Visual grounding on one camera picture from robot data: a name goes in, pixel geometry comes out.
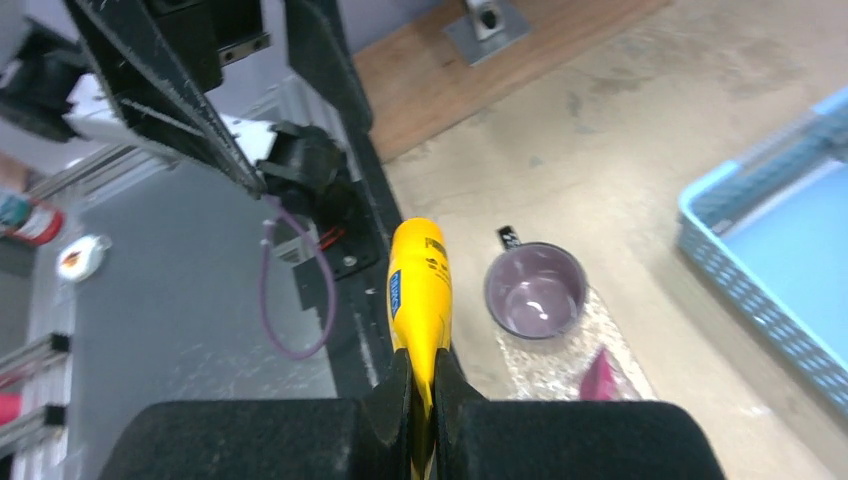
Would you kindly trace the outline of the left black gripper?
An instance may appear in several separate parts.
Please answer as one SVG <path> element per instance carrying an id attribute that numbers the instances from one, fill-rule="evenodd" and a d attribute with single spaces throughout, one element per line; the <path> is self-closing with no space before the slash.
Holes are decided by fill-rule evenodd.
<path id="1" fill-rule="evenodd" d="M 266 184 L 207 98 L 223 68 L 270 46 L 259 0 L 67 1 L 80 46 L 119 121 L 170 155 L 212 167 L 258 198 Z M 284 2 L 288 63 L 342 122 L 373 111 L 338 2 Z"/>

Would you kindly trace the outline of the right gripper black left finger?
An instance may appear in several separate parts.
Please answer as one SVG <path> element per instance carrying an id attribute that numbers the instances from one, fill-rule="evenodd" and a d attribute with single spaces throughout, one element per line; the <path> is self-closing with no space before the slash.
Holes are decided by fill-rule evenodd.
<path id="1" fill-rule="evenodd" d="M 406 350 L 361 399 L 174 401 L 126 427 L 102 479 L 408 479 Z"/>

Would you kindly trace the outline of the pink toothpaste tube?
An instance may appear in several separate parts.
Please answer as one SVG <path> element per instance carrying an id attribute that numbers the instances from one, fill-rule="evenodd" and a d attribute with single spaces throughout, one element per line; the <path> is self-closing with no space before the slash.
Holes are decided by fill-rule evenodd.
<path id="1" fill-rule="evenodd" d="M 600 347 L 580 380 L 578 399 L 629 401 L 642 398 L 616 357 L 606 347 Z"/>

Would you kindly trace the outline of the clear textured oval tray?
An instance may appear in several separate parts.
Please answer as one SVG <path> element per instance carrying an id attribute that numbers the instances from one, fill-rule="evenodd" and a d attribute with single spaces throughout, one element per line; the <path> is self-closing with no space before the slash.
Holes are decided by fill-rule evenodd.
<path id="1" fill-rule="evenodd" d="M 496 339 L 509 372 L 511 399 L 576 400 L 583 375 L 600 350 L 612 367 L 616 399 L 655 400 L 657 395 L 618 324 L 595 289 L 580 322 L 563 335 L 525 340 L 499 328 Z"/>

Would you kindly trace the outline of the yellow toothpaste tube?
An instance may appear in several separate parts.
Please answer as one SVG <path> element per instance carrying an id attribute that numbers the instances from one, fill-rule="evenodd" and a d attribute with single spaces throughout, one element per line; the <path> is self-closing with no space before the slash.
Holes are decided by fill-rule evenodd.
<path id="1" fill-rule="evenodd" d="M 431 427 L 435 362 L 451 344 L 453 287 L 440 227 L 414 217 L 395 230 L 387 275 L 387 312 L 393 348 L 405 349 L 417 392 L 411 447 L 415 479 L 430 473 L 435 446 Z"/>

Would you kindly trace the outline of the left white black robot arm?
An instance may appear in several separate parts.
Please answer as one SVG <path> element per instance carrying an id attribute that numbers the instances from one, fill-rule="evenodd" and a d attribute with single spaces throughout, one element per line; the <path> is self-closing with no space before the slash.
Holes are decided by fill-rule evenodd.
<path id="1" fill-rule="evenodd" d="M 1 5 L 1 117 L 42 139 L 84 138 L 72 91 L 100 86 L 107 110 L 142 146 L 218 170 L 253 197 L 261 159 L 238 144 L 208 93 L 224 69 L 269 44 L 258 1 L 67 1 L 67 37 Z"/>

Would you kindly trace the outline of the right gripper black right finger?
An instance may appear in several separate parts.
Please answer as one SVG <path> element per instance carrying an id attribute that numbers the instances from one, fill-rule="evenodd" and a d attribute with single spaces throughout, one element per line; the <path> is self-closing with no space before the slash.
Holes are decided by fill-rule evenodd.
<path id="1" fill-rule="evenodd" d="M 435 361 L 441 479 L 722 479 L 705 433 L 661 401 L 489 400 L 450 351 Z"/>

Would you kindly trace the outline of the purple translucent mug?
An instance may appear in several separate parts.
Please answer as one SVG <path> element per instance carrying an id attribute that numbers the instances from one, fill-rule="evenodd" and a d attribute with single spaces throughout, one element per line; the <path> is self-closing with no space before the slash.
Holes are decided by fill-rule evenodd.
<path id="1" fill-rule="evenodd" d="M 509 225 L 497 230 L 503 252 L 490 264 L 484 300 L 493 320 L 523 339 L 573 330 L 585 312 L 589 284 L 577 258 L 547 242 L 523 242 Z"/>

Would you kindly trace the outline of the light blue perforated basket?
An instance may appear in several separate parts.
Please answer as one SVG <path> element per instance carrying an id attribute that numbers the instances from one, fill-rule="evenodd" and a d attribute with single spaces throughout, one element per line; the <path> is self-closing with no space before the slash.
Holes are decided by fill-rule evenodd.
<path id="1" fill-rule="evenodd" d="M 840 412 L 847 410 L 847 94 L 679 200 L 678 246 Z"/>

